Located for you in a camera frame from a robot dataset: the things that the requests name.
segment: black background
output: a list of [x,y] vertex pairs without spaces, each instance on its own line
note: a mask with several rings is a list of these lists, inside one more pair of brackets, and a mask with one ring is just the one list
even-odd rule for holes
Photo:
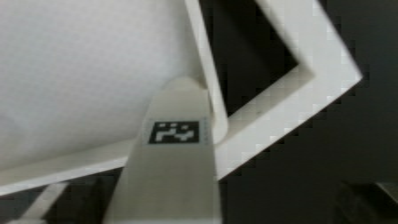
[[[273,69],[276,58],[253,47],[269,34],[257,21],[251,26],[248,21],[244,31],[232,16],[244,11],[255,17],[244,1],[203,0],[230,114],[278,79],[274,71],[290,68],[289,57],[280,57],[285,62]],[[228,224],[331,223],[342,181],[398,182],[398,1],[330,0],[322,4],[365,80],[221,181]],[[269,79],[260,76],[267,71]]]

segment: white plastic piece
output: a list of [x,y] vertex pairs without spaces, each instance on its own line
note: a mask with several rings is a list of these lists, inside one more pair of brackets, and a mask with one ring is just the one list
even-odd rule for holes
[[[200,19],[200,9],[193,10],[198,3],[189,0],[187,3],[191,16],[194,15]],[[219,179],[299,127],[362,80],[358,66],[319,1],[258,0],[258,4],[289,44],[299,66],[230,118],[230,133],[216,146]],[[196,32],[198,45],[207,44],[202,37],[205,36]],[[200,47],[202,54],[209,55],[205,58],[210,60],[210,52],[203,49],[207,48]],[[123,166],[132,150],[131,145],[127,144],[125,149],[116,145],[106,145],[68,157],[4,170],[0,172],[0,194],[17,192],[24,186],[29,189],[31,183],[42,186],[67,180],[70,176],[77,177],[81,172],[84,176],[97,172],[97,169],[107,170]],[[118,149],[122,153],[111,155],[113,150]],[[75,163],[68,166],[74,159],[81,161],[81,167]],[[56,161],[67,164],[59,169]]]
[[223,178],[333,103],[362,73],[319,0],[258,0],[260,8],[299,61],[230,117],[218,144]]
[[175,77],[205,76],[223,140],[212,52],[189,10],[186,0],[3,2],[0,195],[125,165],[150,99]]
[[209,91],[177,82],[152,102],[107,224],[221,224]]

